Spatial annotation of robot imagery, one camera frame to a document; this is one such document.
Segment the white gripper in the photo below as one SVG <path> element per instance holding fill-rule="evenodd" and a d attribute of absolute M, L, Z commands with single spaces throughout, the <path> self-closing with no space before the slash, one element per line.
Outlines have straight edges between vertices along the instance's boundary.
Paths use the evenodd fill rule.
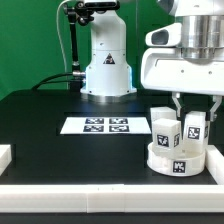
<path fill-rule="evenodd" d="M 179 47 L 181 34 L 182 24 L 173 23 L 146 35 L 141 84 L 145 89 L 173 92 L 178 118 L 184 111 L 181 93 L 214 95 L 206 113 L 206 120 L 214 122 L 224 95 L 224 48 L 215 49 L 209 59 L 184 59 Z"/>

